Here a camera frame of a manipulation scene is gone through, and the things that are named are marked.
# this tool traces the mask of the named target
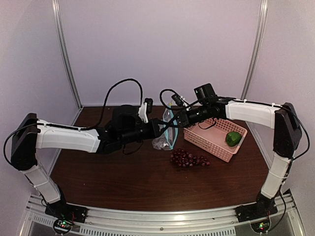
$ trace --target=pink basket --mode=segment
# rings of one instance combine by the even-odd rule
[[[202,128],[207,128],[212,124],[214,124],[214,121],[212,119],[207,119],[199,125]],[[242,135],[241,141],[234,147],[229,147],[225,142],[226,135],[231,131],[239,132]],[[207,130],[199,128],[198,125],[184,129],[185,140],[195,144],[225,162],[229,162],[232,156],[237,153],[246,135],[247,129],[224,119],[217,120],[217,124]]]

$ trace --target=robotic arm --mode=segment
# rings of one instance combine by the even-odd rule
[[[188,127],[209,118],[238,119],[265,125],[275,130],[274,160],[267,179],[259,192],[256,203],[236,208],[239,221],[265,217],[268,212],[276,213],[274,198],[288,174],[293,154],[302,136],[295,119],[292,104],[282,106],[254,104],[232,98],[217,97],[210,84],[195,88],[201,106],[190,110],[182,106],[170,122],[157,118],[148,119],[152,111],[152,99],[145,99],[138,109],[123,105],[113,111],[112,119],[103,127],[80,128],[49,123],[28,114],[12,138],[11,164],[21,171],[40,192],[47,203],[46,214],[59,219],[84,223],[87,209],[66,203],[61,189],[48,176],[36,158],[36,149],[65,148],[91,153],[109,154],[132,142],[159,137],[176,119],[181,127]]]

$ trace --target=wooden table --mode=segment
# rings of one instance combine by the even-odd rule
[[[113,107],[106,108],[103,125],[111,118]],[[155,106],[151,117],[161,117],[163,107]],[[86,107],[76,125],[97,122],[99,107]],[[238,125],[247,125],[235,121]],[[127,145],[134,150],[139,144]],[[110,155],[62,150],[52,172],[70,203],[122,210],[189,210],[225,207],[255,201],[268,167],[248,132],[239,152],[226,163],[187,142],[183,131],[175,148],[204,155],[209,167],[180,169],[171,165],[170,152],[156,150],[147,140],[135,154],[122,151]]]

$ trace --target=clear plastic bag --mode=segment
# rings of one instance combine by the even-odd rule
[[[163,121],[169,122],[174,117],[171,110],[165,109],[163,113]],[[160,129],[165,127],[165,125],[159,125]],[[152,140],[152,145],[155,149],[163,150],[173,150],[178,136],[178,128],[169,127],[160,137]]]

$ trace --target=white backdrop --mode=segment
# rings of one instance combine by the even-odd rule
[[[292,166],[292,190],[308,236],[315,235],[315,2],[269,1],[265,35],[248,100],[291,102],[311,138],[310,151]],[[272,160],[273,131],[255,125]],[[302,139],[297,154],[306,148]]]
[[[110,86],[136,78],[159,103],[173,88],[195,100],[212,83],[240,97],[257,29],[260,1],[62,0],[60,11],[83,105],[101,105]],[[108,104],[137,104],[136,85],[121,85]]]
[[[0,1],[0,145],[34,112],[71,124],[77,109],[63,66],[51,0]],[[10,155],[11,142],[7,146]],[[50,169],[55,149],[37,152]],[[31,191],[0,154],[0,235],[15,236]]]

